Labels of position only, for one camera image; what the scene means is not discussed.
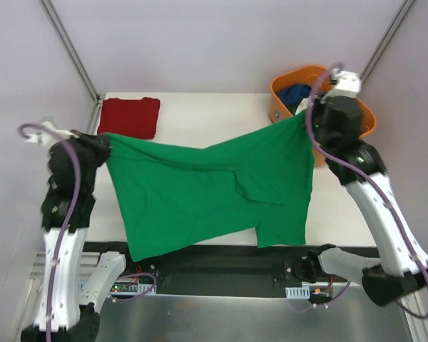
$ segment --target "folded red cloth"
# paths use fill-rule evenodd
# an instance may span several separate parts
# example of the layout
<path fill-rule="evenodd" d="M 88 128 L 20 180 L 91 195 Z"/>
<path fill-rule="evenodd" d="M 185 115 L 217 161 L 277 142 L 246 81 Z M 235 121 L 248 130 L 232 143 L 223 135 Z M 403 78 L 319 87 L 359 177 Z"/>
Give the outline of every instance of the folded red cloth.
<path fill-rule="evenodd" d="M 156 135 L 160 100 L 121 100 L 109 98 L 103 101 L 97 134 L 115 133 L 138 139 L 152 139 Z"/>

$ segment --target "white surface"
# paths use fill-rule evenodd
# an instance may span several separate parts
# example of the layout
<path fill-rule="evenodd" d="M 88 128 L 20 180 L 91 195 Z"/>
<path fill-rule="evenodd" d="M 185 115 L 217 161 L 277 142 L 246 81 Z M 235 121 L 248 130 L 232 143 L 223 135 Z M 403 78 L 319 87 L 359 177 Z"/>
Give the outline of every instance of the white surface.
<path fill-rule="evenodd" d="M 339 60 L 360 73 L 402 2 L 53 0 L 100 93 L 264 93 Z"/>
<path fill-rule="evenodd" d="M 44 262 L 44 280 L 41 291 L 41 303 L 38 305 L 34 325 L 40 331 L 46 331 L 46 310 L 48 306 L 49 277 L 52 269 L 52 259 L 57 239 L 61 229 L 52 228 L 44 234 L 46 258 Z M 81 255 L 87 229 L 77 229 L 74 234 L 65 231 L 60 246 L 59 260 L 53 284 L 51 331 L 59 328 L 71 329 L 79 321 L 81 312 L 78 303 L 78 278 L 81 265 Z"/>
<path fill-rule="evenodd" d="M 414 5 L 362 98 L 379 121 L 369 141 L 382 154 L 396 200 L 428 253 L 428 0 Z"/>
<path fill-rule="evenodd" d="M 108 93 L 107 98 L 161 101 L 159 143 L 206 147 L 270 124 L 268 94 Z M 126 241 L 116 193 L 107 167 L 98 169 L 88 241 Z M 357 205 L 327 167 L 314 170 L 314 190 L 306 227 L 307 244 L 374 246 Z M 256 245 L 254 229 L 210 239 L 204 244 Z"/>
<path fill-rule="evenodd" d="M 47 149 L 25 143 L 16 129 L 50 115 L 60 127 L 85 130 L 92 109 L 39 2 L 0 1 L 0 342 L 16 337 L 19 302 L 43 249 L 49 177 Z"/>
<path fill-rule="evenodd" d="M 401 209 L 394 198 L 388 175 L 378 172 L 371 175 L 371 179 L 388 196 L 419 260 L 422 262 L 423 267 L 427 268 L 428 255 L 417 243 L 407 225 L 406 219 L 402 216 Z M 376 190 L 366 182 L 350 183 L 346 186 L 346 190 L 358 204 L 371 234 L 377 242 L 377 249 L 379 250 L 382 268 L 385 273 L 400 277 L 403 277 L 408 271 L 411 271 L 412 274 L 419 273 L 419 268 L 413 258 L 410 257 L 410 251 L 404 243 L 392 213 L 384 206 L 384 201 Z"/>

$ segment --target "black base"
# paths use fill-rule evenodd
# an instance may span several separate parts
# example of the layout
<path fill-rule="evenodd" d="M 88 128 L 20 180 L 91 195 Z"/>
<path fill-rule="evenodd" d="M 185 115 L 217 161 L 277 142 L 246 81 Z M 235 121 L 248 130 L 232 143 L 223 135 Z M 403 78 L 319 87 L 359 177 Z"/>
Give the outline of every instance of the black base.
<path fill-rule="evenodd" d="M 407 272 L 404 278 L 390 276 L 385 274 L 379 265 L 364 269 L 363 274 L 363 288 L 368 297 L 378 306 L 386 306 L 426 286 L 422 273 Z"/>
<path fill-rule="evenodd" d="M 125 242 L 86 242 L 84 251 L 115 250 L 112 246 L 127 248 Z M 131 265 L 128 259 L 127 269 L 139 265 L 142 271 L 157 272 L 157 294 L 285 298 L 286 287 L 300 287 L 302 282 L 291 265 L 315 248 L 195 245 Z M 376 248 L 344 250 L 364 257 L 378 256 Z M 326 274 L 316 278 L 329 280 Z"/>

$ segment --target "metal plate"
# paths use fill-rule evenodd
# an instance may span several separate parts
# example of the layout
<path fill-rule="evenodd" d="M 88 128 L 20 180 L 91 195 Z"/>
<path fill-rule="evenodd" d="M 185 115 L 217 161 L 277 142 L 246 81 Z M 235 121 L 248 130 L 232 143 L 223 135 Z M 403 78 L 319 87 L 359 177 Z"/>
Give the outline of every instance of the metal plate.
<path fill-rule="evenodd" d="M 403 313 L 376 307 L 352 287 L 328 309 L 295 313 L 303 300 L 145 296 L 107 301 L 96 342 L 411 341 Z"/>

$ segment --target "cable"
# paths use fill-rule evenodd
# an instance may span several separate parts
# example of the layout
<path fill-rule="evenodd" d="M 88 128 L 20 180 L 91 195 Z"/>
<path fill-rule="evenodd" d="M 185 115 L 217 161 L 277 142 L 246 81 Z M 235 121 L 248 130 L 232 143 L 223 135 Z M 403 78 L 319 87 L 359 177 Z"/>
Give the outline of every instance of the cable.
<path fill-rule="evenodd" d="M 306 129 L 307 129 L 307 134 L 309 135 L 309 139 L 311 140 L 312 146 L 318 152 L 320 152 L 328 160 L 336 162 L 337 164 L 339 164 L 341 166 L 344 166 L 344 167 L 350 169 L 351 171 L 356 172 L 361 177 L 363 177 L 371 185 L 371 187 L 377 192 L 377 194 L 382 198 L 382 201 L 384 201 L 384 205 L 388 208 L 388 210 L 390 211 L 390 213 L 393 216 L 394 221 L 397 224 L 399 233 L 401 234 L 402 239 L 404 240 L 404 243 L 406 244 L 406 247 L 407 247 L 407 249 L 409 250 L 409 252 L 411 254 L 411 257 L 413 258 L 413 260 L 414 260 L 415 264 L 417 265 L 419 271 L 422 273 L 423 278 L 425 280 L 425 284 L 427 285 L 427 290 L 428 290 L 428 272 L 424 268 L 422 262 L 419 260 L 419 256 L 417 255 L 414 247 L 412 246 L 412 243 L 411 243 L 409 237 L 406 234 L 406 231 L 404 229 L 404 225 L 401 222 L 401 219 L 399 218 L 399 215 L 398 215 L 396 209 L 393 207 L 393 204 L 388 199 L 388 197 L 386 196 L 386 194 L 382 191 L 382 189 L 380 188 L 380 186 L 370 176 L 368 176 L 366 173 L 364 173 L 363 171 L 361 171 L 361 169 L 359 169 L 358 167 L 355 167 L 354 165 L 352 165 L 352 164 L 350 164 L 348 162 L 345 162 L 344 160 L 341 160 L 341 159 L 335 157 L 334 155 L 331 155 L 328 152 L 324 151 L 319 146 L 319 144 L 317 144 L 317 141 L 315 139 L 314 131 L 312 129 L 312 109 L 313 109 L 313 105 L 314 105 L 315 96 L 317 95 L 317 93 L 318 93 L 320 87 L 322 86 L 323 82 L 328 78 L 328 76 L 330 76 L 330 74 L 333 71 L 333 69 L 340 69 L 340 70 L 342 70 L 343 68 L 344 68 L 344 64 L 343 63 L 341 63 L 341 62 L 335 63 L 333 66 L 331 66 L 328 70 L 326 70 L 315 81 L 315 84 L 312 87 L 311 93 L 309 95 L 309 105 L 308 105 L 307 111 L 306 111 Z M 410 311 L 408 308 L 404 307 L 400 302 L 397 302 L 397 305 L 400 308 L 402 308 L 404 311 L 406 311 L 409 315 L 411 315 L 411 316 L 413 316 L 415 318 L 419 318 L 419 319 L 426 319 L 426 318 L 428 318 L 428 312 L 425 315 L 419 315 L 418 313 L 414 313 L 414 312 Z"/>
<path fill-rule="evenodd" d="M 333 275 L 330 275 L 330 293 L 333 294 Z"/>
<path fill-rule="evenodd" d="M 60 251 L 60 247 L 62 245 L 63 235 L 68 227 L 68 223 L 70 222 L 71 215 L 73 214 L 74 207 L 78 201 L 79 190 L 81 188 L 81 166 L 79 164 L 78 156 L 76 155 L 76 151 L 73 146 L 71 146 L 68 141 L 66 141 L 59 134 L 45 128 L 42 125 L 38 125 L 36 123 L 24 123 L 20 125 L 18 128 L 18 134 L 24 139 L 29 139 L 30 137 L 24 132 L 26 128 L 35 128 L 37 130 L 43 130 L 44 132 L 52 135 L 57 140 L 60 141 L 62 147 L 66 151 L 66 154 L 70 157 L 71 162 L 73 163 L 73 171 L 74 171 L 74 191 L 73 198 L 71 200 L 70 207 L 66 213 L 65 220 L 62 223 L 62 227 L 60 232 L 58 233 L 56 247 L 54 248 L 54 253 L 51 262 L 51 273 L 49 274 L 49 285 L 48 285 L 48 298 L 46 302 L 46 342 L 51 342 L 51 319 L 52 319 L 52 297 L 54 292 L 54 280 L 56 278 L 56 267 L 58 262 L 58 253 Z"/>
<path fill-rule="evenodd" d="M 144 292 L 140 293 L 137 296 L 133 296 L 131 298 L 127 298 L 127 299 L 118 299 L 118 298 L 113 298 L 113 303 L 127 303 L 129 301 L 135 301 L 136 299 L 139 299 L 143 296 L 145 296 L 146 294 L 148 294 L 149 292 L 151 292 L 152 290 L 154 290 L 154 288 L 157 286 L 157 277 L 154 276 L 152 273 L 137 273 L 137 274 L 127 274 L 126 276 L 121 276 L 119 277 L 117 280 L 121 280 L 121 279 L 128 279 L 128 278 L 135 278 L 137 276 L 148 276 L 150 278 L 152 278 L 153 280 L 153 284 L 152 286 L 145 290 Z"/>
<path fill-rule="evenodd" d="M 141 273 L 141 266 L 138 265 L 138 267 L 135 267 L 135 270 L 136 270 L 137 274 Z M 136 283 L 138 283 L 139 278 L 140 278 L 139 276 L 135 276 L 135 278 L 133 278 L 133 280 L 130 283 L 128 283 L 128 284 L 129 285 L 135 285 Z"/>
<path fill-rule="evenodd" d="M 336 301 L 338 298 L 340 298 L 340 297 L 341 297 L 341 295 L 342 295 L 343 293 L 345 293 L 345 292 L 346 292 L 346 290 L 349 288 L 349 286 L 350 286 L 350 284 L 351 284 L 351 283 L 352 283 L 351 281 L 348 281 L 348 282 L 345 284 L 344 288 L 341 290 L 341 292 L 340 292 L 340 293 L 338 293 L 336 296 L 334 296 L 334 297 L 332 298 L 332 300 L 331 300 L 331 301 L 329 301 L 329 303 L 332 303 L 333 301 Z"/>

